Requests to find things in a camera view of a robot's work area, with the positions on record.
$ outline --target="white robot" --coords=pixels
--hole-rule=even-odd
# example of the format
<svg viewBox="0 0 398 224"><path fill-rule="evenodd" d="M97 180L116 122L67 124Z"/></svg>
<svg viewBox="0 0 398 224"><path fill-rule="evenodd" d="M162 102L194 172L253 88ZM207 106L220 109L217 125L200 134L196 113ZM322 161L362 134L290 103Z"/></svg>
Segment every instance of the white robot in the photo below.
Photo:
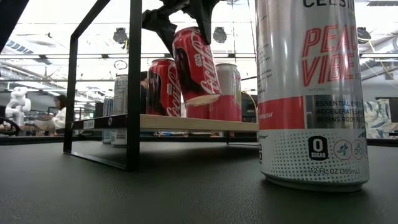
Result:
<svg viewBox="0 0 398 224"><path fill-rule="evenodd" d="M6 118L13 118L15 116L15 123L18 126L24 125L25 112L30 111L32 102L26 98L28 93L26 87L15 87L14 91L11 92L10 102L6 106Z"/></svg>

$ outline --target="red soda can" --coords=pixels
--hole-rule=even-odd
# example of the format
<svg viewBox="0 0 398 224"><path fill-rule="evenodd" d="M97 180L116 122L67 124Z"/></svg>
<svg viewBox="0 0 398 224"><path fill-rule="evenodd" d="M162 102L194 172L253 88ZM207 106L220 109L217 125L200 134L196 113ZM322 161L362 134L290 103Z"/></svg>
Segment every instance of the red soda can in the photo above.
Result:
<svg viewBox="0 0 398 224"><path fill-rule="evenodd" d="M186 106L187 118L209 119L209 105Z"/></svg>
<svg viewBox="0 0 398 224"><path fill-rule="evenodd" d="M181 115L181 88L173 60L157 59L149 67L147 114Z"/></svg>
<svg viewBox="0 0 398 224"><path fill-rule="evenodd" d="M186 105L205 105L220 97L213 54L205 44L199 28L178 31L173 41L173 54Z"/></svg>
<svg viewBox="0 0 398 224"><path fill-rule="evenodd" d="M210 105L209 119L242 121L241 75L236 65L216 65L218 80L223 94Z"/></svg>

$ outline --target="12 fl oz text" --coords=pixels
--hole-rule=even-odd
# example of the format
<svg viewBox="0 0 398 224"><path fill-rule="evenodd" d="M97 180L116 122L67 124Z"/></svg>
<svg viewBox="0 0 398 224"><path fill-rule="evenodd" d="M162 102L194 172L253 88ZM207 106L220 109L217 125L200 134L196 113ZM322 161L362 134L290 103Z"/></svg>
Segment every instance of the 12 fl oz text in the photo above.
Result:
<svg viewBox="0 0 398 224"><path fill-rule="evenodd" d="M312 174L360 174L361 170L359 168L316 168L312 167L310 169Z"/></svg>

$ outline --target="gray tabletop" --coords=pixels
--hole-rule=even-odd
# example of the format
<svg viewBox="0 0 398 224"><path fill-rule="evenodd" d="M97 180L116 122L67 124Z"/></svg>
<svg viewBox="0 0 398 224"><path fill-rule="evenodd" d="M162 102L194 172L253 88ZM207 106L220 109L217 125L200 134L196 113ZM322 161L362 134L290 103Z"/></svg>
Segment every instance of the gray tabletop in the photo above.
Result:
<svg viewBox="0 0 398 224"><path fill-rule="evenodd" d="M362 191L326 194L268 183L252 146L146 142L132 173L61 144L3 146L0 223L397 223L398 149L369 147L369 158Z"/></svg>

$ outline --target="silver can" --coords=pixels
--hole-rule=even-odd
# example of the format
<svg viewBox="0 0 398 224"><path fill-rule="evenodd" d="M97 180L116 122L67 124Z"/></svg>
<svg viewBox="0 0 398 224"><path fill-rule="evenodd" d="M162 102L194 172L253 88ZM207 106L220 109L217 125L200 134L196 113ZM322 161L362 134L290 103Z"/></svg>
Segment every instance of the silver can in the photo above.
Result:
<svg viewBox="0 0 398 224"><path fill-rule="evenodd" d="M256 1L261 172L297 189L369 180L354 0Z"/></svg>
<svg viewBox="0 0 398 224"><path fill-rule="evenodd" d="M110 96L105 96L103 116L111 116L113 110L113 99ZM111 144L111 130L104 130L102 132L102 143Z"/></svg>
<svg viewBox="0 0 398 224"><path fill-rule="evenodd" d="M216 71L222 95L210 104L209 119L242 121L241 75L237 66L221 63L216 65Z"/></svg>
<svg viewBox="0 0 398 224"><path fill-rule="evenodd" d="M114 81L113 115L127 113L128 75L117 75ZM127 146L127 131L112 131L111 144L114 147Z"/></svg>

